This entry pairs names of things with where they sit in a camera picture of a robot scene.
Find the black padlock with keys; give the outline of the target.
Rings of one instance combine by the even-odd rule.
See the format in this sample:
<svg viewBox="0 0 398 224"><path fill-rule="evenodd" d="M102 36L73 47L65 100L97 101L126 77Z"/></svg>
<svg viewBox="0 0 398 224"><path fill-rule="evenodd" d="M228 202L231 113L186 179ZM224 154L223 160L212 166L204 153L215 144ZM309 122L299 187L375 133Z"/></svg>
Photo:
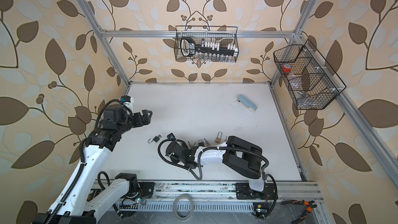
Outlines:
<svg viewBox="0 0 398 224"><path fill-rule="evenodd" d="M202 147L209 147L210 143L206 139L200 139L199 142L198 142L198 145L202 146Z"/></svg>
<svg viewBox="0 0 398 224"><path fill-rule="evenodd" d="M189 145L190 148L195 147L195 146L196 146L196 142L193 143L193 144L191 144L190 142L188 142L188 145Z"/></svg>

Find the black tool rack in basket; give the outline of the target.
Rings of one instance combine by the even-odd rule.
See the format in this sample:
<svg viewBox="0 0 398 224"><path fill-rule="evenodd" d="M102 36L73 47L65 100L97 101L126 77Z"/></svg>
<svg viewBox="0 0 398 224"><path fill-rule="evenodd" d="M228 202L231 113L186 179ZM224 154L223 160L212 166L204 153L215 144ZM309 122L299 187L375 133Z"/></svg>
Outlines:
<svg viewBox="0 0 398 224"><path fill-rule="evenodd" d="M237 57L239 49L231 44L227 47L221 46L221 43L200 40L199 44L196 44L193 38L182 37L179 42L179 50L185 57L193 57L200 55L215 54L216 56L229 56Z"/></svg>

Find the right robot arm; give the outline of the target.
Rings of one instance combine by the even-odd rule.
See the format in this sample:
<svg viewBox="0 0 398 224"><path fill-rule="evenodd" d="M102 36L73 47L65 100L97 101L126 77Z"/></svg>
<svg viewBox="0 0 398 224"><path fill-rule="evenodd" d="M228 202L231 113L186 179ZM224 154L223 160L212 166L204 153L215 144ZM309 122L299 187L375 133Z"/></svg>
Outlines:
<svg viewBox="0 0 398 224"><path fill-rule="evenodd" d="M198 181L203 179L203 167L219 163L227 166L248 179L246 183L235 184L239 200L278 199L277 183L266 173L269 161L262 155L262 148L236 136L215 146L189 147L170 134L159 143L157 151L164 162L188 171Z"/></svg>

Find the black padlock with keys bottom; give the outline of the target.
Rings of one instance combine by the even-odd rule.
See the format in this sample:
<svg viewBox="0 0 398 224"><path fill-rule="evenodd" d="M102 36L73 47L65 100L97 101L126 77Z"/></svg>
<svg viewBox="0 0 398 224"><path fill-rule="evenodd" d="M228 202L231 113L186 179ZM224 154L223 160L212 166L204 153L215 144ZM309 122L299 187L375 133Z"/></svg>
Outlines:
<svg viewBox="0 0 398 224"><path fill-rule="evenodd" d="M190 148L195 147L195 146L196 146L196 142L193 143L193 144L191 144L190 142L188 142L188 145L189 145Z"/></svg>

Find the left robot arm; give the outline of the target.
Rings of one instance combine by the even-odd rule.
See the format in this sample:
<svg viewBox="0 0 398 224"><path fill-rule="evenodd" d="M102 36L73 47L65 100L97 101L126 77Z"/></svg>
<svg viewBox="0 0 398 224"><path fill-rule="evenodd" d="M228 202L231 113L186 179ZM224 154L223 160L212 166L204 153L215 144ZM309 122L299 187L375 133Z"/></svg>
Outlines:
<svg viewBox="0 0 398 224"><path fill-rule="evenodd" d="M80 142L80 162L66 186L46 213L38 213L35 224L96 224L123 196L138 198L141 188L137 176L120 173L91 201L87 198L94 182L101 177L106 160L122 135L133 128L149 125L152 111L132 111L132 99L111 100L98 113L94 130Z"/></svg>

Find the black padlock with keys middle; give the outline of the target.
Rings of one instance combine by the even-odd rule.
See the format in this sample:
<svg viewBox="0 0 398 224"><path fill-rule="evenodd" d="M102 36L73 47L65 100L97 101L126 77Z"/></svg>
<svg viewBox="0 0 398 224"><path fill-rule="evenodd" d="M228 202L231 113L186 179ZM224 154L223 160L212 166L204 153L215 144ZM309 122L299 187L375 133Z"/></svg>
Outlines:
<svg viewBox="0 0 398 224"><path fill-rule="evenodd" d="M206 139L200 139L199 142L198 142L198 145L202 146L202 147L209 147L210 143Z"/></svg>

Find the light blue stapler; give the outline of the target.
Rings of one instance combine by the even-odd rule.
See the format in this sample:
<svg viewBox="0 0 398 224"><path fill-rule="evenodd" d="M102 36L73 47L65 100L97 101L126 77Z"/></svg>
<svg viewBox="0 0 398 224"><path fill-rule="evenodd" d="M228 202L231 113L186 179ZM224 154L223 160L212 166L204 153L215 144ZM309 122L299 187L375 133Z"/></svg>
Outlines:
<svg viewBox="0 0 398 224"><path fill-rule="evenodd" d="M242 107L244 107L246 110L251 111L251 112L255 112L258 107L256 106L255 103L253 103L251 100L249 100L248 98L246 98L244 95L240 94L237 97L237 103L239 105L241 105Z"/></svg>

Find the brass padlock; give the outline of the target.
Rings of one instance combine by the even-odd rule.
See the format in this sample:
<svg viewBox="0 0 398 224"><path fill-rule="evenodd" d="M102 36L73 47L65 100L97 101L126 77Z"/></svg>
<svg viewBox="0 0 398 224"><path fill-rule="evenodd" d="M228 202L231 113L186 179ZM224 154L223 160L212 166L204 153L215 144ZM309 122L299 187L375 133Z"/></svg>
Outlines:
<svg viewBox="0 0 398 224"><path fill-rule="evenodd" d="M216 142L217 144L220 144L221 141L222 141L222 132L220 131L220 132L218 132L218 134L217 134L217 137L216 137L216 139L215 139L215 142Z"/></svg>

